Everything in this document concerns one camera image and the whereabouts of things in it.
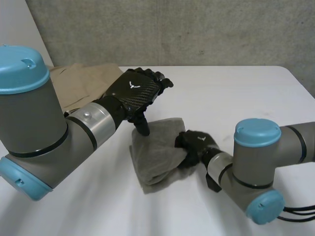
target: white logo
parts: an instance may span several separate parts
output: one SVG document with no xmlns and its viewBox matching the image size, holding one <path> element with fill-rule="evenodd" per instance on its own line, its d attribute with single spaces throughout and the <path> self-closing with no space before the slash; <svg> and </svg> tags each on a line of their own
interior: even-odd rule
<svg viewBox="0 0 315 236">
<path fill-rule="evenodd" d="M 140 86 L 132 85 L 132 84 L 131 84 L 131 81 L 129 81 L 129 84 L 130 84 L 130 88 L 131 88 L 131 89 L 133 89 L 133 88 L 139 88 L 139 87 L 140 87 Z"/>
<path fill-rule="evenodd" d="M 197 137 L 197 139 L 200 139 L 200 140 L 202 140 L 202 141 L 205 141 L 205 140 L 206 140 L 206 137 L 204 137 L 204 138 Z"/>
</svg>

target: gray wall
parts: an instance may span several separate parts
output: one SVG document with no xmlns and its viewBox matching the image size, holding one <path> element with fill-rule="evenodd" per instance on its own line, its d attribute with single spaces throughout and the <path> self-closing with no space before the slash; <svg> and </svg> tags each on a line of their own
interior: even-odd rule
<svg viewBox="0 0 315 236">
<path fill-rule="evenodd" d="M 315 0 L 27 0 L 55 65 L 280 65 L 315 96 Z"/>
</svg>

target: light blue joint cap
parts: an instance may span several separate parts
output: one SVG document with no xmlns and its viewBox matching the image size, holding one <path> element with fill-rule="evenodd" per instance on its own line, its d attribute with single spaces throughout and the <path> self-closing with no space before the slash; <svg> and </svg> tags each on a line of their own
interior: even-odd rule
<svg viewBox="0 0 315 236">
<path fill-rule="evenodd" d="M 0 94 L 37 89 L 49 77 L 49 70 L 38 51 L 24 46 L 0 47 Z"/>
<path fill-rule="evenodd" d="M 33 201 L 39 201 L 53 191 L 47 184 L 6 157 L 0 160 L 0 176 Z"/>
<path fill-rule="evenodd" d="M 281 137 L 280 127 L 268 119 L 245 119 L 235 127 L 234 141 L 239 145 L 258 148 L 277 142 Z"/>
<path fill-rule="evenodd" d="M 258 225 L 276 219 L 283 211 L 285 201 L 277 190 L 270 190 L 255 198 L 246 209 L 246 216 Z"/>
</svg>

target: white wall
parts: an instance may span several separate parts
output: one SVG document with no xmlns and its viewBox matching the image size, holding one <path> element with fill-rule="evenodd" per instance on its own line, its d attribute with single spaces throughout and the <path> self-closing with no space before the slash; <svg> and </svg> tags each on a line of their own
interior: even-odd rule
<svg viewBox="0 0 315 236">
<path fill-rule="evenodd" d="M 32 47 L 53 66 L 25 0 L 0 0 L 0 44 Z"/>
</svg>

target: black carbon fiber hand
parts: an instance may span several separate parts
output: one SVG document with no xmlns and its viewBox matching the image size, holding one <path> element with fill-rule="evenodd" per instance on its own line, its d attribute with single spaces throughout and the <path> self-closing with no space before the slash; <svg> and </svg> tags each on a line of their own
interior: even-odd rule
<svg viewBox="0 0 315 236">
<path fill-rule="evenodd" d="M 105 96 L 119 100 L 126 111 L 125 119 L 133 123 L 139 133 L 148 136 L 150 131 L 143 113 L 168 87 L 173 87 L 173 83 L 160 72 L 129 69 L 108 88 Z"/>
<path fill-rule="evenodd" d="M 186 158 L 178 166 L 180 169 L 197 165 L 206 152 L 212 148 L 218 148 L 209 134 L 191 130 L 179 133 L 175 140 L 175 147 L 184 148 L 187 151 Z"/>
</svg>

